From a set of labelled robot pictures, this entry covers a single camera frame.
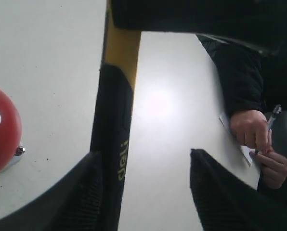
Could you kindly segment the person's right hand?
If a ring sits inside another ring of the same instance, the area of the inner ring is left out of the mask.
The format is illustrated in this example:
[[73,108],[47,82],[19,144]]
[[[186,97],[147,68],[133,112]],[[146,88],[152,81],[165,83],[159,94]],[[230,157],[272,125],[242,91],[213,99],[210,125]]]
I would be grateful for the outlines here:
[[241,146],[266,153],[272,146],[272,131],[265,115],[257,110],[233,114],[230,119],[232,134]]

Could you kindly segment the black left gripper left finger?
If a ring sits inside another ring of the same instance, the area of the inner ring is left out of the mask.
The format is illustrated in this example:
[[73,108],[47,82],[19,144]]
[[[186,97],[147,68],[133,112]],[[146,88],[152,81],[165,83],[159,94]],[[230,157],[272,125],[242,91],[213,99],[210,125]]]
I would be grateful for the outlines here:
[[99,153],[88,153],[58,183],[0,219],[0,231],[94,231],[102,203]]

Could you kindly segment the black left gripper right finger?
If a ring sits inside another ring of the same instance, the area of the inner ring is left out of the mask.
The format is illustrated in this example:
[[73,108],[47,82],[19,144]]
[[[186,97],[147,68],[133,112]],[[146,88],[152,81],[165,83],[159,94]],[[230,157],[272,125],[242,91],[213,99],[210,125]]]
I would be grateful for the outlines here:
[[205,231],[287,231],[287,185],[273,198],[251,188],[202,149],[191,150],[190,189]]

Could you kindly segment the person's left hand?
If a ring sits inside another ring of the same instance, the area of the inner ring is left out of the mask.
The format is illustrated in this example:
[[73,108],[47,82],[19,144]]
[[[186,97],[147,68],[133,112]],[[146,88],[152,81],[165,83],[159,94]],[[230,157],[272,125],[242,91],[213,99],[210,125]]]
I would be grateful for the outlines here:
[[287,158],[272,147],[263,152],[251,151],[250,156],[261,164],[262,180],[268,188],[279,189],[287,178]]

